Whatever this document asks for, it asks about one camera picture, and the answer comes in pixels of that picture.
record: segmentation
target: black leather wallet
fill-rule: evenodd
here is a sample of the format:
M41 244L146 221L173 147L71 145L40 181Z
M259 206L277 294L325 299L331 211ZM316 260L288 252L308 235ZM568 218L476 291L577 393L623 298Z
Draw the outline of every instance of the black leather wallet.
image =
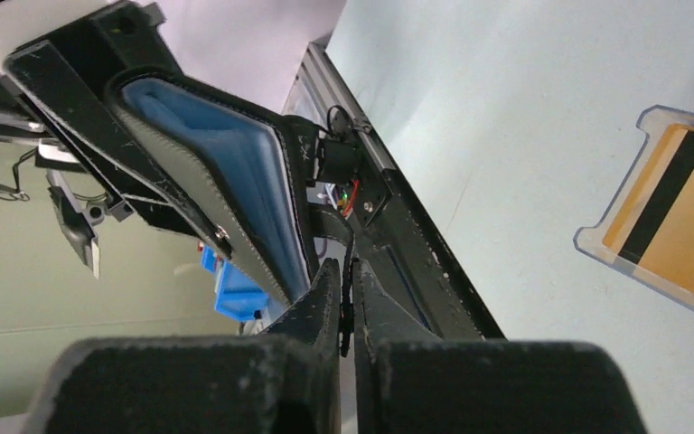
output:
M317 126L155 68L116 76L106 103L189 196L165 199L189 199L216 225L221 256L287 305L306 292L318 267L306 197Z

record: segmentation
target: white panel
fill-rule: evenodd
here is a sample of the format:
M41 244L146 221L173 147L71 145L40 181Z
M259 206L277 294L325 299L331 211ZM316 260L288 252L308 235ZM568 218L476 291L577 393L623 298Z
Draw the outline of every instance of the white panel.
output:
M6 0L0 3L0 73L17 47L105 7L106 0Z
M279 112L307 44L345 0L161 0L161 35L185 73Z
M573 245L640 113L694 111L694 1L351 0L328 52L507 336L602 345L694 432L694 313Z
M27 148L0 144L0 182ZM0 416L24 412L50 363L77 339L103 335L234 334L214 311L213 276L196 240L156 231L134 215L95 229L94 279L62 236L45 170L21 166L31 201L0 201ZM66 174L74 193L99 194L88 175Z

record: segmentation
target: wire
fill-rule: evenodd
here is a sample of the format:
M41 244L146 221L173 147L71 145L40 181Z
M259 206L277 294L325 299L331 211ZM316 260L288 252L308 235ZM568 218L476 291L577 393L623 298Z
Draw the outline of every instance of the wire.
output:
M14 188L0 184L0 201L6 202L30 202L31 196L23 191L20 183L20 165L38 153L38 148L34 147L30 151L22 154L12 165L12 177L14 178Z
M339 106L339 105L331 106L328 108L328 111L326 111L326 113L325 113L325 125L326 125L326 128L329 130L329 132L332 135L339 136L338 134L336 134L336 131L333 130L333 122L332 122L331 114L334 111L340 112L342 114L342 116L344 116L344 118L347 119L347 122L349 122L349 128L348 129L350 131L353 131L355 129L355 123L352 122L352 119L350 118L350 113L347 113L347 110L344 107Z
M108 198L107 193L98 194L96 196L85 196L83 194L74 193L73 196L80 201L86 202L103 202Z
M326 134L327 136L330 136L330 135L331 135L331 132L329 132L329 130L323 128L322 126L320 126L320 125L318 125L318 124L315 124L315 126L318 127L318 129L319 129L322 133Z
M0 192L0 201L4 202L30 202L31 196L28 193L6 193Z
M328 205L331 199L329 198L328 194L328 187L324 184L324 192L323 192L323 199L321 201L323 202L324 205ZM321 249L317 252L318 259L323 259L325 258L325 252L328 250L328 240L326 238L323 238L323 243L321 244Z
M350 215L350 212L352 211L352 206L355 204L355 197L358 195L359 186L361 186L360 180L355 179L352 181L352 194L350 195L350 201L347 202L347 204L344 206L344 211L342 211L342 215L344 217Z

